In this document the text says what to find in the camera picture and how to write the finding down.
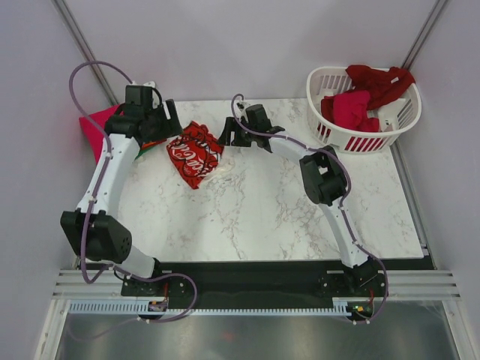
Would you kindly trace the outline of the white t shirt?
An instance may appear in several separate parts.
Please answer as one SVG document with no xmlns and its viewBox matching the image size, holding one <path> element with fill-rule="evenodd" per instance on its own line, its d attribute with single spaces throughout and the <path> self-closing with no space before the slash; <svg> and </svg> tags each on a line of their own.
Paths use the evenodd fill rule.
<svg viewBox="0 0 480 360">
<path fill-rule="evenodd" d="M 166 150 L 181 178 L 193 190 L 199 189 L 202 182 L 226 175 L 236 165 L 233 158 L 225 156 L 224 147 L 207 126 L 195 121 Z"/>
</svg>

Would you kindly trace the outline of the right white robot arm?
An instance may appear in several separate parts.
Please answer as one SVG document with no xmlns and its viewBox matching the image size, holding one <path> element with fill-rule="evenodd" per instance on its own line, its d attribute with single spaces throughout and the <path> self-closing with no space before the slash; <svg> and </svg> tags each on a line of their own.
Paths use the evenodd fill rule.
<svg viewBox="0 0 480 360">
<path fill-rule="evenodd" d="M 234 100 L 231 110 L 218 142 L 235 147 L 256 143 L 259 149 L 299 165 L 304 192 L 322 209 L 337 242 L 340 261 L 352 270 L 343 276 L 344 288 L 352 295 L 361 295 L 371 285 L 368 273 L 361 269 L 372 263 L 374 257 L 361 245 L 347 208 L 346 199 L 352 187 L 350 175 L 335 150 L 331 146 L 310 148 L 283 127 L 272 125 L 262 104 Z"/>
</svg>

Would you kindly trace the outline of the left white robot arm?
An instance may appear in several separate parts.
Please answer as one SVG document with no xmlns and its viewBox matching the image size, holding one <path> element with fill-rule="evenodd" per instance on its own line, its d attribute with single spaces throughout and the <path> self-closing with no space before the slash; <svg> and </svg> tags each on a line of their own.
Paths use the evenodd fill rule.
<svg viewBox="0 0 480 360">
<path fill-rule="evenodd" d="M 128 173 L 147 143 L 182 133 L 174 100 L 163 100 L 154 82 L 132 83 L 125 88 L 124 103 L 101 126 L 102 148 L 90 184 L 73 211 L 61 215 L 61 228 L 80 258 L 116 266 L 138 277 L 149 295 L 164 288 L 164 276 L 155 271 L 155 258 L 134 246 L 131 232 L 117 217 Z"/>
</svg>

